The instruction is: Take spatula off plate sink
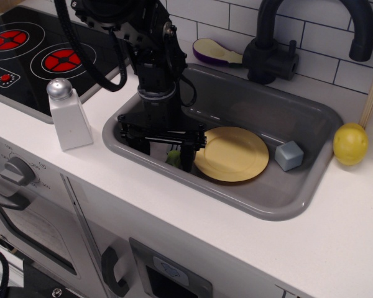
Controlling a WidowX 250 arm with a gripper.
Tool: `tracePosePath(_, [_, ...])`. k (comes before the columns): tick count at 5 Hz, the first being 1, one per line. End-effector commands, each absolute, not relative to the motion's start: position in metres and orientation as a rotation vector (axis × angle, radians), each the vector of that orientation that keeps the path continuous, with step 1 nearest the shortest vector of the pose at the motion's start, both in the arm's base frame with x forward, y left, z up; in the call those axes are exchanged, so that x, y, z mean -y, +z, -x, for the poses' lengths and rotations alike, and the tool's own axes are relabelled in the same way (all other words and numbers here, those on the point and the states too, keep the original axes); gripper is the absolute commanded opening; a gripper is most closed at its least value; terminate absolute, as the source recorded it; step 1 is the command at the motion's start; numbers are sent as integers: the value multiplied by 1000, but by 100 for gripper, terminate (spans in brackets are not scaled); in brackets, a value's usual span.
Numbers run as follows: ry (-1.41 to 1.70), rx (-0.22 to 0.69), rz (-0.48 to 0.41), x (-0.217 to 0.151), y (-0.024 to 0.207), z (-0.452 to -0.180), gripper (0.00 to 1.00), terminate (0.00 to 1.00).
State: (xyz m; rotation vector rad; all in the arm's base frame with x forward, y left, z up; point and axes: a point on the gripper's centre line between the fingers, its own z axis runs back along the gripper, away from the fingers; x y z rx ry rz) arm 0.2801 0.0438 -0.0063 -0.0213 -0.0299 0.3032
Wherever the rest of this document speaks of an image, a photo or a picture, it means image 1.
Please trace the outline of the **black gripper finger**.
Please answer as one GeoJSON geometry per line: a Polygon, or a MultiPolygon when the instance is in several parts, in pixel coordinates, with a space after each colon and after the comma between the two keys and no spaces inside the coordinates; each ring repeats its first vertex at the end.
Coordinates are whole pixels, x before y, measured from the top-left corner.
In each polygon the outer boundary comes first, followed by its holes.
{"type": "Polygon", "coordinates": [[[189,173],[195,159],[195,151],[193,145],[182,145],[180,149],[180,161],[182,170],[189,173]]]}
{"type": "Polygon", "coordinates": [[[128,138],[127,139],[127,144],[141,152],[141,153],[144,153],[146,155],[150,155],[150,142],[146,139],[143,139],[143,138],[128,138]]]}

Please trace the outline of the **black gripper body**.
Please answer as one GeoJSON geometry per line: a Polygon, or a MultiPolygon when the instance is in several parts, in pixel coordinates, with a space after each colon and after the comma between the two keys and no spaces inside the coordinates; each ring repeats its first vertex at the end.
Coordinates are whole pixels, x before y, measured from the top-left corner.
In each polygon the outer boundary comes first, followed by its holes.
{"type": "Polygon", "coordinates": [[[205,147],[205,124],[184,114],[177,95],[155,101],[136,94],[131,103],[131,109],[122,110],[117,117],[121,137],[126,141],[143,138],[150,143],[205,147]]]}

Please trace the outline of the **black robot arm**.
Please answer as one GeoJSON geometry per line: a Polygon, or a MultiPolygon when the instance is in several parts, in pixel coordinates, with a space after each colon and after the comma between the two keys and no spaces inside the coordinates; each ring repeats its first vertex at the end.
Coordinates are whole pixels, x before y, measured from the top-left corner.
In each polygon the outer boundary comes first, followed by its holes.
{"type": "Polygon", "coordinates": [[[196,102],[197,93],[190,101],[181,97],[180,82],[189,87],[193,83],[183,75],[187,56],[166,8],[160,1],[72,1],[71,7],[89,28],[109,35],[118,58],[121,80],[113,84],[87,57],[79,56],[96,82],[110,91],[121,89],[126,81],[125,58],[138,77],[142,110],[118,115],[119,135],[147,155],[152,142],[178,145],[180,166],[191,171],[196,152],[206,145],[205,125],[182,111],[196,102]]]}

